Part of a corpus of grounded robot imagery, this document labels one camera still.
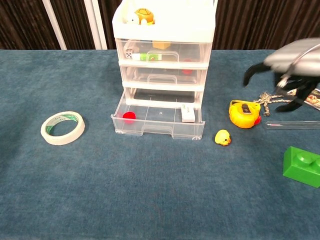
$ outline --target rubber duck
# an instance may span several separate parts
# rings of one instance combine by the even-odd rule
[[[232,100],[229,117],[234,125],[249,129],[261,122],[260,109],[260,104],[256,102]]]
[[[222,146],[227,146],[231,143],[231,137],[227,130],[221,129],[219,130],[214,138],[216,144],[220,144]]]

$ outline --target plastic drawer unit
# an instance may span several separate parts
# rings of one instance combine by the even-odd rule
[[[111,115],[116,133],[202,138],[217,3],[122,0],[112,20],[123,86]]]
[[[207,69],[170,69],[121,66],[125,88],[144,88],[173,91],[204,91]]]

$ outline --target yellow rubber duck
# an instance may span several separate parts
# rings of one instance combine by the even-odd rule
[[[227,130],[222,129],[219,130],[214,138],[216,144],[220,144],[222,146],[227,146],[231,143],[231,137]]]

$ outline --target open drawer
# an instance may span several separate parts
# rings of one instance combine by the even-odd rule
[[[115,39],[120,65],[207,68],[212,43]]]
[[[127,112],[134,112],[135,119],[124,118]],[[124,91],[111,118],[115,132],[118,134],[138,136],[144,133],[168,134],[173,138],[200,140],[205,126],[201,117],[201,108],[195,108],[194,115],[194,122],[182,122],[180,108],[128,104],[126,91]]]
[[[207,69],[120,66],[125,88],[195,91],[205,89]]]

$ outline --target dark curtain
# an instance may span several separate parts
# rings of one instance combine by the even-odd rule
[[[121,0],[98,0],[108,49]],[[51,0],[66,47],[95,49],[84,0]],[[0,0],[1,49],[60,49],[42,0]],[[279,49],[320,37],[320,0],[219,0],[213,49]]]
[[[41,0],[0,0],[0,49],[60,49]]]
[[[84,0],[50,0],[67,49],[95,49]]]
[[[320,37],[320,0],[220,0],[214,49],[279,49]]]
[[[112,28],[112,18],[121,1],[122,0],[98,0],[108,49],[116,49],[116,42]]]

